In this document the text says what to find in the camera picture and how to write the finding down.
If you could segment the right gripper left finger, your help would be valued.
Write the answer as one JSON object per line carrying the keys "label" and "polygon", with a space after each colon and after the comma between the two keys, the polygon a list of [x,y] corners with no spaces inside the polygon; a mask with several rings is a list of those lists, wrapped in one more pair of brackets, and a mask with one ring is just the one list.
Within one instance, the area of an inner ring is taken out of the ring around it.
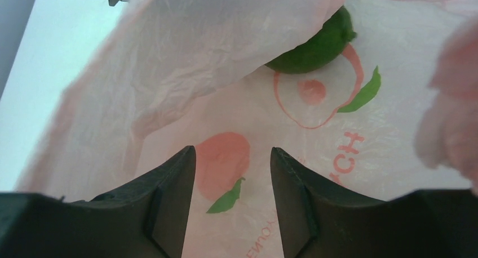
{"label": "right gripper left finger", "polygon": [[196,171],[186,146],[91,201],[1,194],[2,257],[181,257]]}

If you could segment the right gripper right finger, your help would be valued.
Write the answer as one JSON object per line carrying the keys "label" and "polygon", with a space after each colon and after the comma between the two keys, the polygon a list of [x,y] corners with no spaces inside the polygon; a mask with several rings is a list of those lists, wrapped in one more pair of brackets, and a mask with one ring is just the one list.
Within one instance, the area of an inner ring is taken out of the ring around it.
{"label": "right gripper right finger", "polygon": [[351,191],[271,151],[285,257],[476,257],[477,198],[417,190],[391,201]]}

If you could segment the pink plastic bag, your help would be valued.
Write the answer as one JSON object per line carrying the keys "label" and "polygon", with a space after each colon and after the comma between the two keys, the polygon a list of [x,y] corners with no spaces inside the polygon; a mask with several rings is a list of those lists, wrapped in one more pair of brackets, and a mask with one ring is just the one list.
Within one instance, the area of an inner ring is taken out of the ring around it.
{"label": "pink plastic bag", "polygon": [[[344,6],[357,37],[305,74],[266,63]],[[66,90],[18,189],[91,199],[187,145],[196,179],[183,257],[283,257],[274,147],[349,190],[389,200],[465,188],[412,141],[445,38],[477,0],[132,0]]]}

